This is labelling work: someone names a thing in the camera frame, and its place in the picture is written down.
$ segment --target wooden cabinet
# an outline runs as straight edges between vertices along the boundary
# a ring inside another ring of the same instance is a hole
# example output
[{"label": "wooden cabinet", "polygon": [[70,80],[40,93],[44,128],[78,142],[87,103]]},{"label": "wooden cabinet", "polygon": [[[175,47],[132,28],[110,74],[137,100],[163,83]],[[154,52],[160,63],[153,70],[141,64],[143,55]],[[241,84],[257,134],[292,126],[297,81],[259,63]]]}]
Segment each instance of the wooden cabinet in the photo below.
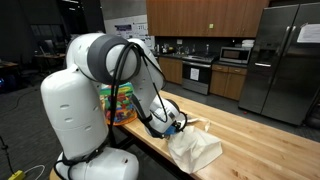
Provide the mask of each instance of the wooden cabinet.
[{"label": "wooden cabinet", "polygon": [[268,3],[269,0],[146,0],[148,32],[153,36],[255,37]]},{"label": "wooden cabinet", "polygon": [[239,100],[246,74],[243,68],[213,65],[210,93]]},{"label": "wooden cabinet", "polygon": [[181,60],[159,57],[159,65],[167,81],[182,84]]}]

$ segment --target refrigerator door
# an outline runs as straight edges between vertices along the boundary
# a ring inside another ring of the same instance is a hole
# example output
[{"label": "refrigerator door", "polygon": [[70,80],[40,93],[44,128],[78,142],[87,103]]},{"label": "refrigerator door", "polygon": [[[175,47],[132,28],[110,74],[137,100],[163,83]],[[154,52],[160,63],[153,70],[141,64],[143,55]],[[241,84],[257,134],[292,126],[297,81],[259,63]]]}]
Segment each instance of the refrigerator door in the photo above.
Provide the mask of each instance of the refrigerator door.
[{"label": "refrigerator door", "polygon": [[307,24],[320,24],[320,3],[300,5],[262,111],[295,125],[305,119],[320,88],[320,42],[297,42]]},{"label": "refrigerator door", "polygon": [[261,113],[298,5],[266,8],[248,65],[239,107]]}]

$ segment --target gray carpet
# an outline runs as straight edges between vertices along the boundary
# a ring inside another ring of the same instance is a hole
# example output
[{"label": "gray carpet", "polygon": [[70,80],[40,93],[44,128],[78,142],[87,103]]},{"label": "gray carpet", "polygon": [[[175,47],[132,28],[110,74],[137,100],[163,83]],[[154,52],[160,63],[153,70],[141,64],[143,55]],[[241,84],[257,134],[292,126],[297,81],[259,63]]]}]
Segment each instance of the gray carpet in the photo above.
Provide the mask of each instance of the gray carpet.
[{"label": "gray carpet", "polygon": [[[237,102],[223,97],[204,96],[168,83],[165,90],[182,97],[198,101],[248,119],[282,129],[284,131],[320,142],[320,131],[306,126],[296,127],[257,114],[244,114],[237,108]],[[126,135],[115,129],[117,141]],[[52,165],[60,154],[61,145],[45,113],[39,85],[23,90],[0,94],[0,135],[9,146],[9,154],[14,171],[27,170],[43,164],[46,169],[40,179],[48,179]],[[176,179],[138,147],[131,146],[129,152],[139,160],[139,179]],[[27,180],[35,179],[41,169],[31,171]],[[0,180],[10,177],[10,169],[4,151],[0,151]]]}]

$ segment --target upper cabinet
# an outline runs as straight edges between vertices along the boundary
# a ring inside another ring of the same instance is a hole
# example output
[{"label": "upper cabinet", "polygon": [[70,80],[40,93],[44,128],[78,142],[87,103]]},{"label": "upper cabinet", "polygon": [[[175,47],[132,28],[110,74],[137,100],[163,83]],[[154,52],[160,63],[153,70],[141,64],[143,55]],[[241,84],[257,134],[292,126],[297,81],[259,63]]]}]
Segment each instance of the upper cabinet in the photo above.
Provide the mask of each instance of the upper cabinet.
[{"label": "upper cabinet", "polygon": [[269,0],[146,0],[153,36],[255,37]]}]

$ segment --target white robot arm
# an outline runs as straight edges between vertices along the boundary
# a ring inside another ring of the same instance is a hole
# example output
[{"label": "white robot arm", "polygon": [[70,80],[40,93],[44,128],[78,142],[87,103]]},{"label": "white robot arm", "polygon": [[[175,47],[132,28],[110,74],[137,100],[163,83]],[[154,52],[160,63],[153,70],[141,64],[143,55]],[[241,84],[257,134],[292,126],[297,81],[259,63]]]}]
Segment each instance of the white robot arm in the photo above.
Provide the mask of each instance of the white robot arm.
[{"label": "white robot arm", "polygon": [[136,179],[135,156],[104,147],[108,127],[99,90],[101,83],[117,87],[131,82],[139,119],[150,135],[163,137],[180,112],[174,102],[158,95],[164,81],[153,54],[141,40],[94,33],[73,40],[66,60],[67,69],[41,85],[47,115],[63,148],[56,172],[64,179]]}]

